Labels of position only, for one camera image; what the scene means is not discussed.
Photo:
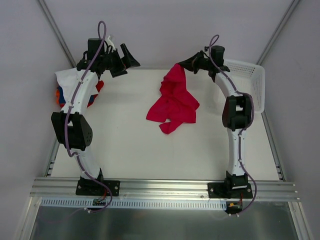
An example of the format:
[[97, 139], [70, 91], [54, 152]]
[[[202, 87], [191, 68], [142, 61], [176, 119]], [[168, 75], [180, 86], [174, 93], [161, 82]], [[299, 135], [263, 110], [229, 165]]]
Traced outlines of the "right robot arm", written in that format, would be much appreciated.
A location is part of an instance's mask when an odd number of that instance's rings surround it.
[[251, 95], [240, 92], [228, 76], [230, 69], [225, 65], [224, 52], [224, 47], [214, 46], [180, 61], [179, 65], [194, 74], [199, 70], [207, 71], [225, 97], [222, 124], [228, 135], [229, 162], [224, 181], [208, 184], [209, 197], [252, 199], [250, 176], [245, 168], [244, 141], [246, 130], [253, 123], [254, 105]]

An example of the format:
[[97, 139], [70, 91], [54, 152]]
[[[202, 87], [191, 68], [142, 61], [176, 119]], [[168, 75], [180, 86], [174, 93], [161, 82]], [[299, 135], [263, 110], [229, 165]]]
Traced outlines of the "pink red t shirt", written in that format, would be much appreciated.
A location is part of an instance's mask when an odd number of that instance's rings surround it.
[[187, 90], [185, 69], [176, 63], [163, 77], [160, 97], [149, 109], [146, 119], [160, 123], [160, 130], [169, 135], [182, 124], [194, 124], [200, 104]]

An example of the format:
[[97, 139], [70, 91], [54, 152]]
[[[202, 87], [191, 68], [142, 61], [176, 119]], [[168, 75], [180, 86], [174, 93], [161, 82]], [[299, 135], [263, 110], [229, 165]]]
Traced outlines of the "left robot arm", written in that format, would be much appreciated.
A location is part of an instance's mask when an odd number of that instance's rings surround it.
[[139, 67], [140, 63], [132, 56], [127, 46], [122, 43], [120, 57], [112, 43], [99, 38], [90, 38], [87, 51], [76, 68], [72, 69], [71, 88], [64, 97], [65, 104], [59, 112], [53, 112], [51, 122], [58, 142], [67, 150], [70, 157], [75, 157], [80, 168], [80, 178], [89, 180], [87, 189], [93, 195], [104, 191], [103, 174], [91, 151], [93, 130], [85, 119], [90, 99], [100, 83], [105, 71], [113, 78], [127, 74], [127, 69]]

